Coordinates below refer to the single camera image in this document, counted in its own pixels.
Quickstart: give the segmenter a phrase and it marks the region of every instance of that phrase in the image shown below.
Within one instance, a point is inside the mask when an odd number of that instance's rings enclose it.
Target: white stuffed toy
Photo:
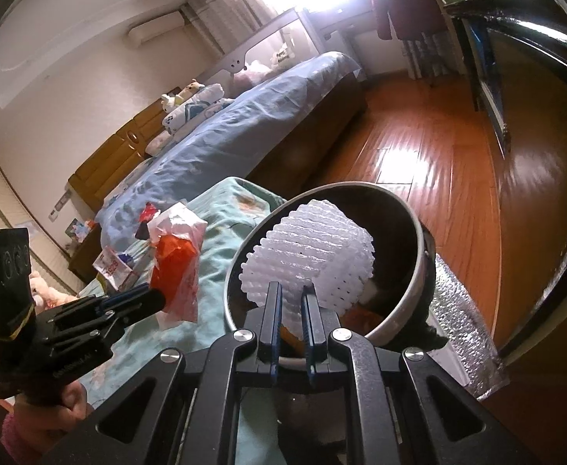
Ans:
[[[51,309],[52,307],[61,306],[62,304],[77,300],[76,297],[64,294],[47,285],[46,281],[37,271],[32,271],[29,275],[29,287],[33,300],[36,303],[36,314]]]
[[[172,113],[177,107],[179,107],[185,101],[191,99],[193,95],[201,91],[205,86],[202,83],[193,81],[188,84],[184,89],[182,89],[176,96],[167,96],[163,94],[161,98],[161,104],[163,105],[163,110],[165,113]]]

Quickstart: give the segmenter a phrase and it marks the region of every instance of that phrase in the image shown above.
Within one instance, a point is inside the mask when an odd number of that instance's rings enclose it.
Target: pink fabric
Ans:
[[[16,431],[14,414],[12,413],[8,414],[3,420],[1,443],[19,465],[34,465],[40,459],[41,455],[31,449]]]

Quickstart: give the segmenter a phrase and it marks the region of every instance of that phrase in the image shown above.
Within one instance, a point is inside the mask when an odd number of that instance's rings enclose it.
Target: snack package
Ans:
[[[165,296],[156,317],[162,329],[179,322],[197,322],[198,269],[207,222],[177,203],[148,222],[155,246],[150,287]]]
[[[133,269],[110,246],[102,249],[92,265],[104,278],[107,290],[109,285],[115,291],[126,288],[126,282],[133,272]]]

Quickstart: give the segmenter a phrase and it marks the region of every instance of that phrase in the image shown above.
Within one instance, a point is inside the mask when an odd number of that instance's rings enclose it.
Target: metal bowl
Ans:
[[[251,231],[227,271],[224,287],[226,324],[232,331],[238,329],[244,323],[247,311],[256,306],[241,290],[239,279],[241,264],[247,261],[247,254],[282,217],[312,199],[329,200],[348,218],[367,229],[374,239],[372,282],[379,290],[382,304],[377,311],[386,318],[365,337],[375,346],[383,346],[411,317],[423,291],[428,264],[424,228],[405,201],[383,187],[361,181],[329,184],[300,194],[275,209]],[[305,359],[281,356],[279,364],[304,369]]]

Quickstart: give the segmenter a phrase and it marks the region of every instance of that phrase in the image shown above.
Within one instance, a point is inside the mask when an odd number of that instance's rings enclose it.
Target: hanging clothes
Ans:
[[[378,25],[378,36],[391,39],[391,27],[400,40],[419,40],[422,33],[445,31],[445,19],[434,0],[372,0]]]
[[[372,0],[378,36],[391,40],[391,26],[402,41],[402,54],[413,79],[450,72],[453,47],[435,0]]]

